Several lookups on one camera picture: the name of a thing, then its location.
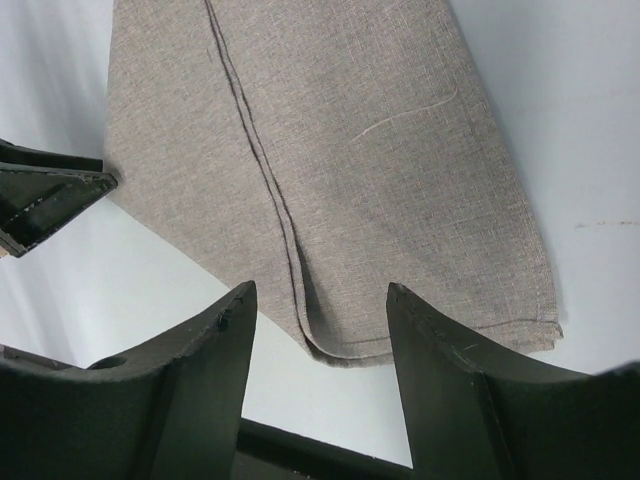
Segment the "grey cloth napkin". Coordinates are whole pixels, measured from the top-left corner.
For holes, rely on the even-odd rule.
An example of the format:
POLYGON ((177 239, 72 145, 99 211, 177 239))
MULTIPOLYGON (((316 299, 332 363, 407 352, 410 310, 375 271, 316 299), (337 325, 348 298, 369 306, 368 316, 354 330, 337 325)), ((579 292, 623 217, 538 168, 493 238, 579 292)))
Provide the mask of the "grey cloth napkin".
POLYGON ((390 283, 521 353, 562 335, 445 1, 118 1, 105 150, 123 210, 318 361, 390 361, 390 283))

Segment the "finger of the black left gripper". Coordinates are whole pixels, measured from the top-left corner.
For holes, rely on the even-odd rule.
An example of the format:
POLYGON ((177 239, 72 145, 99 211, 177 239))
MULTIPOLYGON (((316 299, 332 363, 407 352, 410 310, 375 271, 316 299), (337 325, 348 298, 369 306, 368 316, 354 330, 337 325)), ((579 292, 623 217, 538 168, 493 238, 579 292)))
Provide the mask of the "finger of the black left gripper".
POLYGON ((101 159, 35 150, 0 141, 1 170, 19 173, 96 174, 104 172, 101 159))
POLYGON ((118 186, 102 172, 1 167, 1 249, 20 258, 118 186))

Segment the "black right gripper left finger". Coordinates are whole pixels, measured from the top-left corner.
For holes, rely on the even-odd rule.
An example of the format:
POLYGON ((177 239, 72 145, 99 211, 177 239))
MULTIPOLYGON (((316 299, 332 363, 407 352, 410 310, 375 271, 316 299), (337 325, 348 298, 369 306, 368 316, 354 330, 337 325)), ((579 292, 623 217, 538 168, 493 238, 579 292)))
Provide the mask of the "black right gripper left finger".
POLYGON ((256 330, 257 289, 78 368, 1 350, 5 479, 227 479, 256 330))

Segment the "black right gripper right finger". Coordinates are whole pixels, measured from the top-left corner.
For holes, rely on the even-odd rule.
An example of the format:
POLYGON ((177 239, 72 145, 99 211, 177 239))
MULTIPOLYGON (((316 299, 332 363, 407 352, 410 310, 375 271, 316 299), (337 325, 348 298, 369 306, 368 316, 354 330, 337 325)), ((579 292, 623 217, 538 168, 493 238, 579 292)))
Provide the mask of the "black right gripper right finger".
POLYGON ((408 288, 386 312, 418 479, 635 479, 639 366, 588 375, 529 358, 408 288))

